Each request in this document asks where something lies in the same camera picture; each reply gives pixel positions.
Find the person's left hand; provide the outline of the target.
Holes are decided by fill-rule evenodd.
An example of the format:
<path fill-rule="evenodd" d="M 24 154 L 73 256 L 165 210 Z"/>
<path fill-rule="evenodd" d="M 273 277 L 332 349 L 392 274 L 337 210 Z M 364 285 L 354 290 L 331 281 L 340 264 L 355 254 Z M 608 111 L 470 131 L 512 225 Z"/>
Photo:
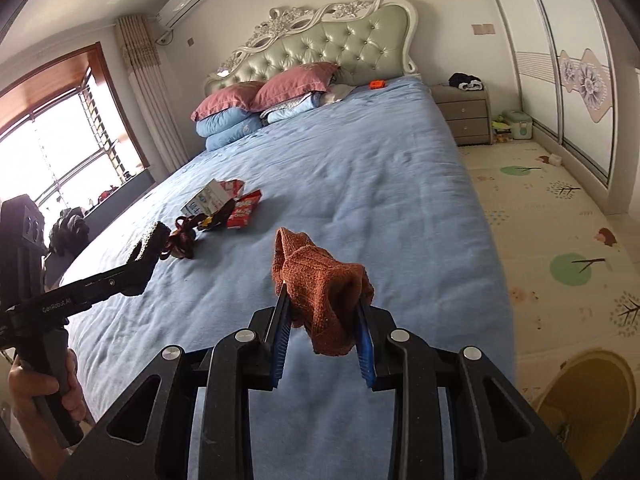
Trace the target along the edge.
<path fill-rule="evenodd" d="M 67 350 L 66 370 L 70 390 L 62 396 L 62 403 L 72 419 L 80 422 L 87 417 L 87 405 L 77 379 L 77 356 L 72 349 Z M 55 479 L 70 453 L 58 445 L 34 399 L 57 393 L 58 382 L 54 377 L 26 370 L 17 356 L 9 371 L 8 386 L 13 413 L 28 442 L 32 464 L 43 478 Z"/>

